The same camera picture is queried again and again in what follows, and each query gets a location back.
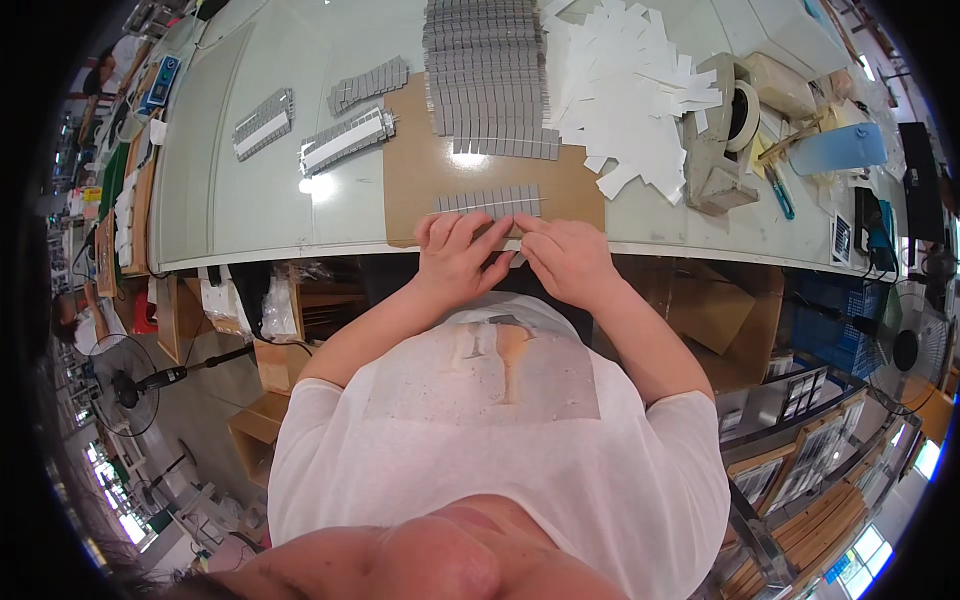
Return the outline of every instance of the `workbench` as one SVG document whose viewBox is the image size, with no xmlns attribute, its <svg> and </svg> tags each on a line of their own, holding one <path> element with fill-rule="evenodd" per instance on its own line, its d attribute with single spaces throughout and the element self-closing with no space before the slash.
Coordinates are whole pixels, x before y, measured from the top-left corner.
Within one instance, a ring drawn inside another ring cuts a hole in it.
<svg viewBox="0 0 960 600">
<path fill-rule="evenodd" d="M 590 1 L 578 0 L 562 16 L 582 19 Z M 668 38 L 694 64 L 730 52 L 709 0 L 644 5 L 662 11 Z M 171 94 L 167 141 L 157 159 L 149 227 L 153 268 L 415 250 L 386 242 L 381 150 L 335 165 L 312 193 L 300 191 L 296 155 L 302 139 L 335 123 L 326 103 L 334 83 L 397 55 L 410 62 L 412 73 L 423 70 L 423 8 L 424 0 L 233 0 L 209 23 L 194 28 L 190 17 L 183 19 L 170 34 L 179 42 L 168 43 L 186 68 Z M 201 48 L 194 50 L 191 36 L 201 34 Z M 293 130 L 239 162 L 232 128 L 282 86 L 294 90 Z M 351 113 L 377 102 L 382 105 L 374 99 Z M 760 128 L 771 137 L 778 133 Z M 397 135 L 403 135 L 403 115 Z M 483 168 L 482 160 L 464 168 Z M 810 178 L 788 166 L 783 171 L 797 213 L 793 221 L 783 217 L 770 184 L 754 174 L 747 182 L 759 191 L 759 202 L 719 218 L 683 203 L 673 206 L 634 180 L 606 203 L 611 250 L 862 274 L 867 263 L 855 252 L 850 268 L 829 266 L 831 214 L 820 207 Z M 877 196 L 891 203 L 898 229 L 906 231 L 902 185 L 884 172 L 874 177 Z M 852 200 L 844 216 L 852 220 Z M 507 248 L 516 247 L 516 240 L 508 242 Z"/>
</svg>

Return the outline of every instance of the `scissors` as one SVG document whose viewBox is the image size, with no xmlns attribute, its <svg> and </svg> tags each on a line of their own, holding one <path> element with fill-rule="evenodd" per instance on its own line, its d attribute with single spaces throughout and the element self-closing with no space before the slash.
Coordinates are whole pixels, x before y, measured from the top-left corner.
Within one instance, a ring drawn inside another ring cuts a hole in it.
<svg viewBox="0 0 960 600">
<path fill-rule="evenodd" d="M 797 213 L 793 211 L 793 204 L 790 202 L 790 197 L 787 196 L 786 186 L 783 185 L 783 181 L 780 180 L 777 172 L 774 171 L 770 165 L 763 165 L 763 173 L 767 176 L 767 180 L 770 181 L 770 184 L 774 188 L 774 194 L 777 195 L 777 202 L 780 203 L 780 208 L 783 209 L 783 216 L 786 217 L 787 221 L 793 221 Z"/>
</svg>

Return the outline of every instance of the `nose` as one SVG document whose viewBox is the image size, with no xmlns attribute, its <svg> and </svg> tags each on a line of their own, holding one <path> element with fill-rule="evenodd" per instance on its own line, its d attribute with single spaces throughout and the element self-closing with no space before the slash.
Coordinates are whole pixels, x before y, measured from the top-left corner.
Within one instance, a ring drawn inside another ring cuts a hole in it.
<svg viewBox="0 0 960 600">
<path fill-rule="evenodd" d="M 376 553 L 374 597 L 383 600 L 486 600 L 500 586 L 496 557 L 464 529 L 423 516 L 394 529 Z"/>
</svg>

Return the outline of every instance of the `electric fan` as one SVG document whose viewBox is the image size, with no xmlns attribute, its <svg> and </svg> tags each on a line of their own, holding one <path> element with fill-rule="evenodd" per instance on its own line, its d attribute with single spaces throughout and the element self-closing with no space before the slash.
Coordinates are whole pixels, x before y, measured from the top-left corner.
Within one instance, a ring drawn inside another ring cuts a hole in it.
<svg viewBox="0 0 960 600">
<path fill-rule="evenodd" d="M 947 360 L 949 323 L 924 297 L 924 286 L 889 286 L 874 318 L 847 315 L 794 294 L 791 301 L 867 336 L 868 383 L 897 404 L 910 404 L 936 388 Z M 903 411 L 908 414 L 915 411 Z"/>
<path fill-rule="evenodd" d="M 97 419 L 112 433 L 133 438 L 150 427 L 159 408 L 159 390 L 188 374 L 253 352 L 253 345 L 208 358 L 191 367 L 157 371 L 147 350 L 134 338 L 110 334 L 94 346 L 90 362 L 103 393 L 93 400 Z"/>
</svg>

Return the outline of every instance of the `tape roll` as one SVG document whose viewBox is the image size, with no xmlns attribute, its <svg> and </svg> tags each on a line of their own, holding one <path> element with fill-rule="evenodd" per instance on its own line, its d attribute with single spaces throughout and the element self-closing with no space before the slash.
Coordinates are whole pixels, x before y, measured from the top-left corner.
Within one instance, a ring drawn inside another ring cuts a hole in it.
<svg viewBox="0 0 960 600">
<path fill-rule="evenodd" d="M 740 131 L 727 140 L 727 152 L 740 152 L 754 139 L 756 129 L 760 126 L 760 99 L 756 96 L 756 90 L 743 80 L 733 82 L 733 89 L 734 94 L 737 90 L 743 94 L 746 117 Z"/>
</svg>

